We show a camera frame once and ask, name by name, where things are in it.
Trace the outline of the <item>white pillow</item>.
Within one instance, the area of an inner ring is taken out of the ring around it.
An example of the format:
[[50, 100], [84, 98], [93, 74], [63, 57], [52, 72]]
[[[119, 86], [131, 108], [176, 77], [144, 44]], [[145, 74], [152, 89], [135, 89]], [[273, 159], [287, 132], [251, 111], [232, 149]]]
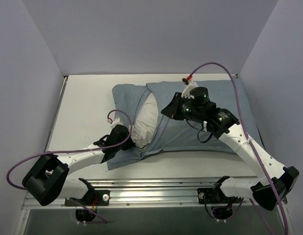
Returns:
[[151, 143], [157, 127], [158, 106], [153, 93], [149, 94], [134, 122], [131, 137], [136, 146], [145, 148]]

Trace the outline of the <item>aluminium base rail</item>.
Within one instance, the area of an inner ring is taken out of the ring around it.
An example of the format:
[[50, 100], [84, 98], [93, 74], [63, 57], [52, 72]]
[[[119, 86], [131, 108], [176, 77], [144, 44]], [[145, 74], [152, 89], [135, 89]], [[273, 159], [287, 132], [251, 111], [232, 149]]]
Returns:
[[[219, 178], [163, 178], [163, 179], [88, 179], [96, 190], [110, 191], [108, 207], [125, 207], [132, 204], [146, 207], [149, 204], [189, 205], [198, 202], [197, 188], [217, 188]], [[254, 177], [237, 179], [255, 180]], [[48, 207], [65, 206], [64, 197], [58, 197]], [[25, 197], [25, 207], [36, 208], [42, 206], [30, 194]]]

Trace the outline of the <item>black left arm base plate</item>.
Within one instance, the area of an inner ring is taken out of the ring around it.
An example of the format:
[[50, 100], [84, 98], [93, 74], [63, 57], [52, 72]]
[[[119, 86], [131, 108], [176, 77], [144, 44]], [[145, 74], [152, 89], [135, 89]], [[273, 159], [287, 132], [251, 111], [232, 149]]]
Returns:
[[[110, 191], [107, 189], [89, 189], [81, 199], [72, 198], [73, 201], [79, 202], [84, 206], [108, 206], [110, 200]], [[75, 202], [65, 199], [65, 206], [76, 206]]]

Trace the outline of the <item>blue pillowcase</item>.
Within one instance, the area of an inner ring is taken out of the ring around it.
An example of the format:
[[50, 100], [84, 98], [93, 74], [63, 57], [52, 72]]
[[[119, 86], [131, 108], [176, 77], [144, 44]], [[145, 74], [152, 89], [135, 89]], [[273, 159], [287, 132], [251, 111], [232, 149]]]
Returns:
[[[261, 137], [252, 114], [251, 107], [242, 80], [236, 78], [230, 80], [199, 81], [199, 86], [208, 89], [209, 98], [218, 107], [231, 111], [236, 117], [242, 116], [248, 134], [258, 144], [262, 144]], [[113, 87], [112, 94], [115, 107], [124, 111], [129, 117], [116, 113], [124, 125], [129, 121], [135, 121], [142, 105], [149, 94], [153, 93], [158, 110], [164, 109], [173, 99], [176, 92], [182, 92], [184, 85], [181, 82], [158, 82], [148, 83], [144, 86], [133, 84], [118, 84]], [[120, 168], [140, 160], [147, 156], [157, 154], [161, 151], [222, 151], [233, 152], [226, 144], [212, 137], [207, 143], [201, 143], [209, 137], [209, 133], [200, 132], [200, 124], [192, 122], [188, 125], [186, 121], [172, 120], [159, 114], [157, 127], [152, 141], [145, 148], [132, 148], [127, 151], [119, 151], [115, 157], [107, 162], [108, 170]]]

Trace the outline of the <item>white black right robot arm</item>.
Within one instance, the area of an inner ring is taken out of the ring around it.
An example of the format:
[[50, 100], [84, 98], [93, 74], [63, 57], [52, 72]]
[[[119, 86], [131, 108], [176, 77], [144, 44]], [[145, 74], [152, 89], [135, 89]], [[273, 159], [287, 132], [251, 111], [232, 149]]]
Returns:
[[299, 171], [275, 160], [250, 135], [246, 135], [234, 114], [210, 101], [207, 88], [193, 88], [189, 96], [175, 93], [161, 113], [170, 119], [200, 123], [205, 132], [230, 147], [256, 174], [255, 180], [221, 178], [212, 190], [216, 201], [223, 202], [229, 197], [249, 198], [271, 211], [278, 200], [292, 190]]

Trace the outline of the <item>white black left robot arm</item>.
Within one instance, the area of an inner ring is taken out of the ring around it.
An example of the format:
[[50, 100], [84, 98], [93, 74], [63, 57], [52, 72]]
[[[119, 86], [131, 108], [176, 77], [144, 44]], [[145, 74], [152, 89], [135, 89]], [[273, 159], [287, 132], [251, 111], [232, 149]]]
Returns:
[[42, 206], [49, 205], [58, 197], [73, 198], [89, 206], [96, 199], [101, 199], [101, 196], [86, 179], [70, 180], [68, 175], [91, 165], [103, 164], [114, 158], [120, 150], [133, 147], [135, 143], [129, 129], [118, 124], [109, 135], [76, 153], [40, 156], [23, 178], [22, 185]]

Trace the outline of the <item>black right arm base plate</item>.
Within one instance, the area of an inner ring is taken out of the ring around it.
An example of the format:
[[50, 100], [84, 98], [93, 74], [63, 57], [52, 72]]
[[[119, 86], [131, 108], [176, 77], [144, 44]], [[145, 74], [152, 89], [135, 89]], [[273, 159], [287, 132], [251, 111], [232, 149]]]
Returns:
[[219, 188], [197, 188], [198, 202], [200, 204], [231, 204], [239, 203], [239, 197], [227, 197]]

